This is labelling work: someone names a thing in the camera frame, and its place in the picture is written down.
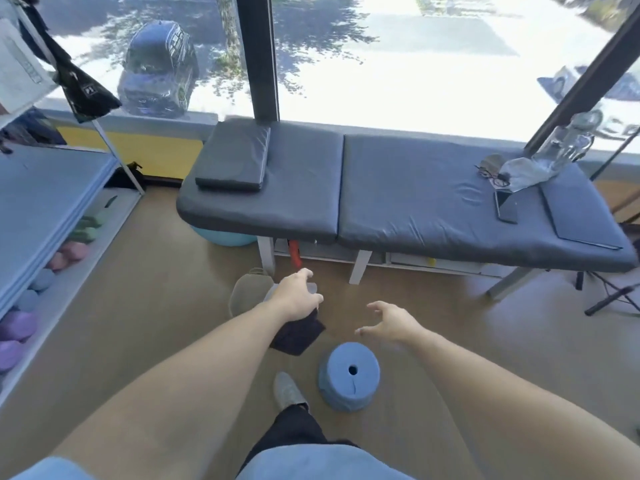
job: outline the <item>person's right arm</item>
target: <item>person's right arm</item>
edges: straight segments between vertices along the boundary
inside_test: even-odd
[[[488,421],[565,478],[640,478],[640,447],[600,419],[426,330],[398,306],[383,301],[368,306],[382,322],[356,334],[411,349],[445,402],[465,416]]]

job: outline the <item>tree trunk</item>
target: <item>tree trunk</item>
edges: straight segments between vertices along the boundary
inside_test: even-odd
[[[221,57],[220,62],[224,63],[229,72],[239,73],[242,71],[242,63],[240,37],[236,24],[236,3],[235,0],[216,0],[216,2],[227,38],[227,53]]]

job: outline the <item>car windshield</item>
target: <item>car windshield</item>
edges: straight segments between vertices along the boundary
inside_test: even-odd
[[[583,75],[587,71],[587,66],[578,66],[575,71]],[[638,83],[638,79],[634,74],[627,72],[604,97],[615,99],[616,101],[640,101],[640,83]]]
[[[169,53],[156,47],[130,49],[127,69],[136,74],[166,74],[173,71]]]

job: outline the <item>white shoe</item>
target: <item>white shoe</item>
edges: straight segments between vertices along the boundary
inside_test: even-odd
[[[280,411],[284,411],[293,404],[306,404],[307,410],[309,409],[307,400],[296,386],[295,381],[286,372],[276,374],[276,379],[273,380],[273,395]]]

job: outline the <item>yellow object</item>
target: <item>yellow object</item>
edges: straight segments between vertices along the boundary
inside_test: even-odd
[[[107,150],[96,131],[70,126],[58,130],[71,146]],[[125,163],[136,161],[142,173],[153,177],[186,177],[202,149],[202,142],[194,139],[111,132],[107,136]]]

